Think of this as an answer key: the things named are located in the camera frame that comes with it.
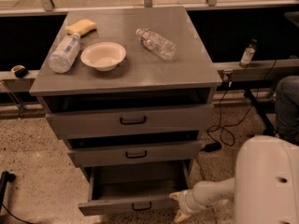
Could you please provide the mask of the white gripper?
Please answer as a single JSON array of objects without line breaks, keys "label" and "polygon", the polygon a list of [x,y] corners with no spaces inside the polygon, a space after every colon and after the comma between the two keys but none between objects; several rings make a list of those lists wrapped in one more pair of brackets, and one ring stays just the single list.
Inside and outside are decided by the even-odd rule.
[{"label": "white gripper", "polygon": [[201,211],[201,206],[199,205],[199,202],[195,200],[192,189],[185,189],[180,193],[170,193],[169,197],[175,201],[178,200],[180,209],[177,211],[174,218],[176,223],[182,222],[188,219],[191,215]]}]

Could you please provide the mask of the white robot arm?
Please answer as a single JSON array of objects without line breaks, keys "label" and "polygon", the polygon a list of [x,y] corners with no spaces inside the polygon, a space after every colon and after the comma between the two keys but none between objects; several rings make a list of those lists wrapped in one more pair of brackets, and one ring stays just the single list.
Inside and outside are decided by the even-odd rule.
[{"label": "white robot arm", "polygon": [[234,224],[299,224],[299,146],[252,137],[238,152],[234,177],[201,181],[170,197],[178,202],[176,222],[232,200]]}]

